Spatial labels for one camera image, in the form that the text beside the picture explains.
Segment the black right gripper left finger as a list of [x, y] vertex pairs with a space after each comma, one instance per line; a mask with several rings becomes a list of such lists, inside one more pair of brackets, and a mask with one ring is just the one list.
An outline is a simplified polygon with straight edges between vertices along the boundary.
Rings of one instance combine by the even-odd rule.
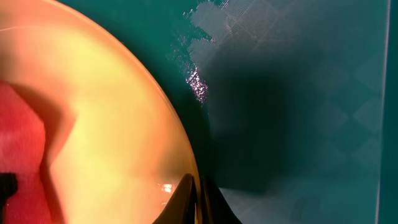
[[185, 174], [153, 224], [194, 224], [196, 202], [194, 178], [191, 174]]

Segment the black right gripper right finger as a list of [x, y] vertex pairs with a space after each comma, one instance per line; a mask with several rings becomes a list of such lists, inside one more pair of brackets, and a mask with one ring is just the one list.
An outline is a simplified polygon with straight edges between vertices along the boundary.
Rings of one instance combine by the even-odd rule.
[[202, 177], [200, 184], [203, 224], [242, 224], [211, 178]]

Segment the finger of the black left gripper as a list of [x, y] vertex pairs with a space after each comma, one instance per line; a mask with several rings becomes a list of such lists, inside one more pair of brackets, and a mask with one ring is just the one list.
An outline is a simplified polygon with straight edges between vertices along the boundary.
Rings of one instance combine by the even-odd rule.
[[17, 192], [17, 179], [14, 173], [1, 173], [0, 177], [0, 200], [1, 215], [4, 214], [4, 207], [7, 199]]

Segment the green orange sponge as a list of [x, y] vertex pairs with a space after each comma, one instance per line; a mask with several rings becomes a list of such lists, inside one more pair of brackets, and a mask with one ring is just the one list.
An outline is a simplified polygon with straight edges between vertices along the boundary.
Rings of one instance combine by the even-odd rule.
[[14, 173], [17, 192], [7, 199], [1, 223], [52, 223], [40, 164], [45, 128], [35, 111], [7, 83], [1, 83], [1, 173]]

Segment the yellow plate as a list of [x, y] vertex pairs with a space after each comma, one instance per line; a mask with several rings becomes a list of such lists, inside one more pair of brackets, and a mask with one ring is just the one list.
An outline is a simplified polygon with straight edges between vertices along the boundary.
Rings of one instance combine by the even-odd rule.
[[1, 1], [1, 79], [47, 132], [54, 223], [152, 223], [197, 166], [169, 99], [120, 41], [57, 1]]

